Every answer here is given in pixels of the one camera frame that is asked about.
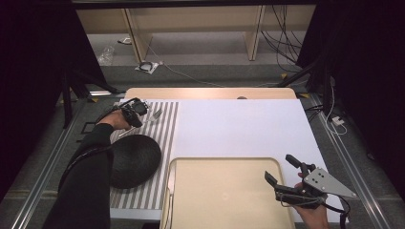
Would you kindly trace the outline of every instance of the black bowl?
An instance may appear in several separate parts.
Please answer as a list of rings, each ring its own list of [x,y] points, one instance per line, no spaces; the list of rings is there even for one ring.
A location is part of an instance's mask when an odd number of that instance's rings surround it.
[[[111,186],[135,188],[148,180],[159,168],[161,150],[147,135],[128,135],[112,145],[114,151]]]

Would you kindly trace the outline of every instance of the floor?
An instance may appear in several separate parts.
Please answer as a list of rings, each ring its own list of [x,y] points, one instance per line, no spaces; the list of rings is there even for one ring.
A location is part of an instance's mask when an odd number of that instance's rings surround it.
[[[279,32],[270,32],[269,34],[272,37],[280,36]],[[294,45],[299,46],[299,41],[303,41],[305,33],[298,31],[294,35],[297,39],[291,38],[290,40]],[[252,87],[267,87],[272,83],[279,82],[282,73],[291,75],[291,72],[299,70],[290,61],[277,55],[269,47],[263,36],[259,42],[256,60],[249,61],[244,38],[240,32],[159,33],[154,34],[150,51],[145,60],[156,63],[164,62],[173,68],[159,69],[159,72],[156,72],[157,75],[151,74],[150,78],[133,79],[134,68],[138,63],[135,61],[132,47],[117,42],[124,37],[126,34],[89,35],[89,40],[97,57],[102,55],[106,47],[112,46],[114,48],[111,66],[102,67],[102,70],[108,82],[114,82],[113,84],[121,87],[133,87],[134,82],[139,87],[212,87],[213,85],[209,84],[211,82],[220,84],[220,86],[233,85],[237,87],[244,86],[246,83],[246,78],[242,80],[244,74],[274,71],[270,81],[256,78],[247,81],[254,82],[254,84],[249,85]],[[283,46],[281,49],[288,54],[293,53]],[[208,82],[205,81],[207,78],[201,79],[204,73],[213,73],[217,74],[217,77],[226,78],[230,74],[229,71],[234,71],[233,76],[240,74],[241,76],[237,77],[240,82],[230,79]],[[164,77],[177,83],[170,86],[156,83],[163,82]],[[294,82],[291,87],[297,93],[304,92],[305,82],[306,78],[302,78]],[[89,87],[93,91],[99,90],[97,87]],[[32,156],[0,204],[0,228],[11,228],[15,221],[22,221],[25,225],[22,228],[41,227],[41,223],[47,216],[56,197],[56,191],[53,190],[58,183],[59,176],[57,175],[64,170],[63,166],[56,166],[56,164],[67,161],[71,154],[53,157],[53,152],[59,149],[73,152],[77,147],[77,142],[82,138],[83,123],[95,119],[97,111],[101,111],[117,100],[118,98],[113,96],[99,99],[97,102],[78,100],[74,110],[75,113],[82,115],[75,117],[77,124],[71,130],[61,129],[64,121],[63,105],[61,103],[55,105],[53,120],[50,120],[52,125],[43,134],[43,140],[32,152]],[[322,104],[322,97],[319,94],[311,94],[310,98],[302,97],[300,100],[304,108]],[[344,116],[344,111],[340,110],[338,106],[336,106],[335,112]],[[405,204],[377,163],[367,158],[367,150],[350,118],[344,116],[347,133],[334,135],[326,128],[324,115],[319,114],[314,119],[311,119],[311,115],[312,113],[308,112],[309,120],[311,120],[309,123],[330,173],[352,190],[356,190],[360,196],[358,200],[348,200],[352,208],[348,227],[405,228],[405,218],[403,218],[405,216]],[[52,173],[44,175],[42,168],[49,164],[47,162],[49,158],[59,163],[55,163],[53,167],[49,168],[50,171],[53,171]],[[21,212],[24,204],[27,204],[26,199],[30,199],[30,194],[35,192],[34,188],[41,185],[36,183],[39,177],[46,177],[47,179],[45,184],[42,184],[44,189],[40,192],[40,199],[37,202],[30,202],[36,206],[35,211],[25,215],[25,219],[21,219],[18,216],[26,213]],[[112,228],[137,229],[142,224],[143,222],[128,219],[113,219]],[[297,223],[296,227],[304,228],[304,225]],[[339,225],[334,224],[331,228],[339,228]]]

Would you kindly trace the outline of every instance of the striped cloth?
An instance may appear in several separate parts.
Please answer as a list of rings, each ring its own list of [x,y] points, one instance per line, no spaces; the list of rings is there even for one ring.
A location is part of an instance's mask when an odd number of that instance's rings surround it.
[[[167,168],[172,153],[172,143],[176,126],[176,118],[179,102],[151,102],[148,114],[142,117],[142,121],[148,119],[158,109],[163,109],[160,118],[155,122],[145,123],[142,127],[134,129],[127,135],[148,135],[154,138],[160,145],[162,159],[156,173],[142,185],[133,189],[116,189],[110,191],[110,208],[121,209],[162,209],[163,196],[167,178]],[[121,131],[115,131],[111,135],[111,142],[118,140]]]

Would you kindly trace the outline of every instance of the table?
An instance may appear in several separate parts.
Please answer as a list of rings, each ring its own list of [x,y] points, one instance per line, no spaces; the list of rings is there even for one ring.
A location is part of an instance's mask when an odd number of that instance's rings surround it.
[[[241,100],[236,100],[236,98],[244,96],[247,99],[241,99]],[[274,149],[281,149],[280,152],[291,152],[292,155],[297,156],[298,159],[303,159],[305,160],[307,157],[303,157],[300,154],[311,155],[311,162],[310,163],[315,163],[316,165],[325,168],[325,162],[323,161],[319,150],[317,149],[316,142],[313,138],[313,134],[310,130],[309,124],[307,122],[307,118],[305,116],[305,113],[301,107],[301,103],[299,100],[296,99],[295,93],[292,89],[270,89],[270,88],[226,88],[226,89],[215,89],[215,88],[133,88],[128,90],[125,98],[132,98],[132,97],[139,97],[142,99],[147,99],[150,101],[159,101],[164,99],[167,101],[175,101],[180,103],[179,106],[179,114],[183,114],[181,118],[178,118],[178,121],[176,123],[176,131],[174,133],[174,143],[173,143],[173,152],[170,158],[167,158],[168,160],[174,159],[176,157],[198,157],[202,155],[202,152],[199,151],[204,151],[206,150],[204,147],[199,147],[199,149],[193,149],[190,152],[187,147],[192,147],[194,143],[196,143],[196,138],[192,135],[204,135],[203,133],[203,128],[202,125],[194,125],[193,123],[196,123],[193,120],[187,120],[191,116],[189,115],[184,115],[184,113],[190,113],[190,111],[194,111],[195,113],[199,112],[199,107],[222,107],[223,105],[226,105],[228,112],[232,112],[232,109],[238,109],[236,103],[245,103],[245,105],[249,108],[255,109],[254,113],[258,112],[261,110],[262,113],[267,113],[269,116],[272,116],[272,118],[278,118],[280,119],[290,119],[291,122],[290,124],[293,123],[293,125],[286,124],[287,122],[277,123],[271,122],[269,120],[264,120],[263,121],[263,126],[266,127],[266,125],[270,124],[277,124],[279,125],[279,130],[277,133],[272,133],[270,135],[272,136],[271,143],[274,144]],[[263,107],[263,104],[266,104],[266,107],[263,109],[258,109],[257,106]],[[286,112],[292,112],[292,114],[289,115],[289,117],[285,117]],[[212,122],[215,120],[215,115],[209,115],[208,118],[206,119],[206,122]],[[250,120],[250,124],[256,125],[254,120]],[[241,124],[240,128],[247,128],[247,124]],[[222,127],[217,127],[221,128],[228,128],[226,124],[224,124]],[[283,131],[283,128],[286,127],[288,128],[288,134],[286,134],[285,131]],[[294,144],[290,144],[291,140],[294,139],[296,145],[300,144],[305,144],[305,149],[301,150],[300,152],[297,149],[291,150],[285,149],[286,147],[296,147]],[[183,142],[188,142],[190,144],[184,145],[182,144]],[[266,152],[264,152],[261,148],[259,147],[259,144],[254,144],[254,147],[252,147],[253,153],[249,154],[249,156],[264,156]],[[208,153],[205,154],[204,156],[244,156],[241,154],[241,152],[233,152],[230,155],[225,155],[225,154],[214,154],[214,153]],[[291,186],[294,183],[298,182],[299,179],[297,179],[297,172],[295,169],[289,165],[284,160],[285,154],[281,154],[278,156],[274,156],[275,159],[278,160],[282,167],[283,175],[285,177],[286,185]],[[330,197],[328,199],[329,204],[336,206],[336,207],[341,207],[340,202],[338,201],[337,198]],[[142,210],[142,209],[117,209],[113,208],[111,209],[112,217],[113,218],[128,218],[128,219],[133,219],[136,217],[137,219],[146,219],[146,220],[159,220],[160,215],[161,215],[161,210]],[[294,212],[294,219],[295,221],[300,221],[300,217]],[[329,212],[329,221],[330,222],[338,222],[339,221],[339,216],[338,214],[335,214],[334,212]]]

